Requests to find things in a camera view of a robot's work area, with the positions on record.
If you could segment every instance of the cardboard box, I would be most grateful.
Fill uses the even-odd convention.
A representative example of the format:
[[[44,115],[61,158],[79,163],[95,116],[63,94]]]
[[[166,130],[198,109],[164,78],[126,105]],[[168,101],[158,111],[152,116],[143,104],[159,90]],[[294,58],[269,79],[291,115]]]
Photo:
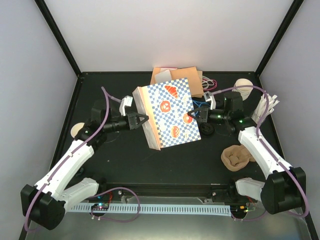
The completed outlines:
[[[137,87],[132,95],[138,113],[149,116],[142,128],[151,149],[201,139],[197,121],[187,114],[194,106],[186,78]]]
[[[156,84],[156,75],[160,73],[161,67],[153,68],[152,77],[150,81],[150,85]],[[189,82],[190,92],[192,97],[202,98],[204,95],[204,89],[202,87],[202,79],[199,77],[200,74],[202,76],[202,71],[197,71],[195,66],[180,68],[171,70],[171,78],[174,79],[183,79],[187,78]]]

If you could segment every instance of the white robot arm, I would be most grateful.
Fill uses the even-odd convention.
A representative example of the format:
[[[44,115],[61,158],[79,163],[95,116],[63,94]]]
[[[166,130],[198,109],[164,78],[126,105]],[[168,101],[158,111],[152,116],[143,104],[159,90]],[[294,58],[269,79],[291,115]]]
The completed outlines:
[[[304,205],[297,185],[284,168],[296,178],[304,192],[306,191],[305,172],[300,167],[293,168],[285,161],[261,132],[259,132],[259,137],[257,136],[256,123],[251,117],[244,115],[243,100],[238,92],[224,94],[224,109],[202,106],[189,111],[188,115],[197,120],[199,124],[225,124],[230,134],[237,134],[239,142],[248,149],[260,166],[266,181],[261,182],[249,177],[237,180],[235,187],[239,195],[261,201],[270,214]]]
[[[103,128],[91,140],[83,144],[100,126],[105,117],[106,109],[96,103],[91,110],[91,118],[84,124],[75,136],[70,148],[51,169],[34,186],[25,185],[21,190],[23,215],[32,206],[36,194],[38,197],[31,209],[29,218],[48,230],[54,229],[62,221],[66,212],[81,201],[94,196],[99,183],[91,178],[84,178],[81,182],[65,189],[79,168],[97,151],[107,140],[107,134],[122,130],[134,130],[142,126],[149,117],[136,112],[126,112],[125,107],[132,103],[132,97],[126,96],[120,104],[120,113],[112,117],[111,113]]]

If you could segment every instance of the electrical wire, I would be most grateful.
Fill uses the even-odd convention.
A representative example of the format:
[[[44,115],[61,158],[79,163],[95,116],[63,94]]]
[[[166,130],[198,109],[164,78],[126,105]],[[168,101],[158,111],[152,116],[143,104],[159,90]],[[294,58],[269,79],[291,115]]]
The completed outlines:
[[[232,213],[231,213],[231,217],[232,217],[235,221],[252,222],[252,221],[257,221],[257,220],[262,219],[265,215],[267,215],[267,213],[268,213],[268,212],[265,210],[262,215],[257,216],[257,217],[255,217],[255,218],[251,218],[251,219],[236,218]]]
[[[109,204],[111,203],[112,198],[113,198],[113,194],[112,194],[112,192],[110,191],[110,192],[109,192],[109,202],[108,202]]]
[[[217,88],[218,83],[217,83],[216,80],[210,79],[210,78],[208,78],[206,76],[201,76],[201,78],[202,78],[203,90],[210,91],[210,90],[213,90],[213,89]]]
[[[261,124],[263,123],[265,117],[266,117],[266,114],[268,112],[268,109],[269,109],[269,97],[268,97],[268,94],[265,90],[263,90],[261,87],[258,87],[258,86],[252,86],[252,85],[242,85],[242,86],[234,86],[234,87],[229,87],[229,88],[226,88],[226,89],[223,89],[223,90],[219,90],[219,91],[215,91],[213,92],[212,94],[213,95],[216,95],[216,94],[220,94],[220,93],[223,93],[223,92],[226,92],[226,91],[230,91],[230,90],[233,90],[233,89],[239,89],[239,88],[254,88],[254,89],[258,89],[260,90],[263,94],[264,94],[264,97],[266,99],[266,107],[265,107],[265,110],[261,116],[261,118],[259,119],[257,125],[256,125],[256,130],[255,130],[255,133],[256,133],[256,136],[258,137],[259,141],[261,142],[261,144],[265,147],[265,149],[268,151],[268,153],[274,158],[274,160],[277,162],[277,164],[279,164],[279,166],[281,166],[283,168],[283,170],[289,175],[289,177],[292,179],[292,181],[294,182],[294,184],[296,185],[296,187],[298,188],[302,198],[303,198],[303,201],[304,201],[304,205],[305,205],[305,211],[303,214],[296,214],[296,213],[293,213],[293,212],[288,212],[290,215],[294,216],[294,217],[300,217],[300,218],[304,218],[306,217],[308,214],[309,214],[309,210],[310,210],[310,206],[309,206],[309,202],[308,202],[308,199],[307,199],[307,196],[304,192],[304,190],[302,189],[301,185],[299,184],[299,182],[297,181],[297,179],[294,177],[294,175],[279,161],[279,159],[277,158],[277,156],[272,152],[272,150],[267,146],[267,144],[263,141],[262,138],[260,138],[260,133],[259,133],[259,129],[260,129],[260,126]],[[257,217],[257,218],[254,218],[255,220],[258,220],[260,219],[262,216],[264,216],[265,213],[263,215],[261,215],[260,217]]]
[[[249,196],[246,196],[246,197],[249,199],[250,203],[253,204],[253,206],[256,206],[256,204],[254,203],[254,201],[252,201],[251,197],[249,197]]]
[[[201,107],[201,105],[203,104],[209,104],[208,102],[206,101],[196,101],[196,100],[192,100],[192,102],[197,105],[198,107]]]
[[[109,98],[111,98],[112,100],[116,101],[116,102],[121,102],[120,99],[111,96],[110,94],[107,93],[107,91],[105,90],[105,88],[102,86],[101,87],[103,93],[104,93],[104,97],[105,97],[105,104],[106,104],[106,109],[109,109],[110,105],[109,105]],[[108,119],[108,115],[109,115],[109,111],[106,111],[106,114],[104,116],[104,119],[101,123],[101,125],[99,126],[99,128],[87,139],[85,140],[83,143],[81,143],[78,147],[76,147],[71,154],[73,155],[76,151],[78,151],[82,146],[84,146],[85,144],[87,144],[87,142],[89,142],[92,138],[94,138],[100,131],[101,129],[104,127],[107,119]],[[54,171],[52,172],[52,174],[49,176],[49,178],[47,179],[48,183],[52,180],[52,178],[54,177],[54,175],[58,172],[58,170],[63,166],[63,164],[65,164],[65,162],[70,158],[70,155],[66,156],[65,159],[54,169]],[[33,206],[35,205],[35,202],[37,201],[39,195],[42,193],[42,191],[44,190],[44,188],[47,186],[48,184],[43,184],[43,186],[38,190],[38,192],[35,194],[35,196],[33,197],[27,211],[25,214],[25,219],[24,219],[24,229],[27,232],[35,232],[38,228],[36,229],[29,229],[28,226],[28,221],[30,218],[30,214],[31,214],[31,210],[33,208]]]
[[[135,199],[136,199],[136,201],[138,203],[138,208],[137,208],[136,214],[132,218],[130,218],[128,220],[118,220],[118,219],[113,219],[113,218],[110,218],[110,217],[101,217],[101,216],[97,217],[97,216],[94,216],[94,214],[93,214],[93,211],[95,209],[94,208],[94,209],[91,210],[91,213],[90,213],[91,216],[92,216],[92,219],[98,218],[98,219],[108,220],[108,221],[112,221],[112,222],[116,222],[116,223],[130,223],[130,222],[132,222],[133,220],[135,220],[139,216],[139,213],[140,213],[140,200],[139,200],[137,194],[134,191],[132,191],[131,189],[126,188],[126,187],[114,187],[114,188],[111,188],[111,189],[109,189],[107,191],[99,193],[97,195],[91,196],[89,198],[90,199],[91,198],[96,198],[96,197],[102,196],[104,194],[110,193],[110,192],[112,192],[114,190],[126,190],[126,191],[128,191],[128,192],[133,194],[133,196],[135,197]]]

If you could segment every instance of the pastry print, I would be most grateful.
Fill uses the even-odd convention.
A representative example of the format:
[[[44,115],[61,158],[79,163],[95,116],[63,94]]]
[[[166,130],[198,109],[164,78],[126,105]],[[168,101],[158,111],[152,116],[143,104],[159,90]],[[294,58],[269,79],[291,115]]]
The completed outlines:
[[[178,126],[173,126],[171,128],[171,136],[174,137],[174,138],[177,138],[177,137],[179,137],[179,135],[180,135],[179,127]]]
[[[168,91],[168,93],[172,97],[174,97],[175,99],[178,99],[178,92],[175,86],[164,85],[164,88]]]
[[[192,117],[190,117],[188,113],[186,113],[185,115],[183,115],[183,121],[185,124],[190,124],[192,122]]]
[[[169,101],[163,101],[160,103],[161,112],[167,113],[171,110],[171,104]]]

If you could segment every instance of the blue checkered pattern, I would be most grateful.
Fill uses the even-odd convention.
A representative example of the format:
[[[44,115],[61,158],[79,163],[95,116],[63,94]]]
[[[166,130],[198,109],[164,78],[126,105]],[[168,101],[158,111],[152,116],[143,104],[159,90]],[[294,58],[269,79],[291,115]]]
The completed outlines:
[[[176,87],[178,98],[172,96],[165,86]],[[185,144],[201,139],[197,121],[194,119],[192,119],[191,123],[185,123],[183,121],[184,115],[194,109],[188,79],[181,78],[157,83],[147,86],[147,89],[161,148]],[[170,102],[171,110],[169,112],[161,111],[160,104],[163,101]],[[178,137],[172,136],[173,126],[179,128]]]

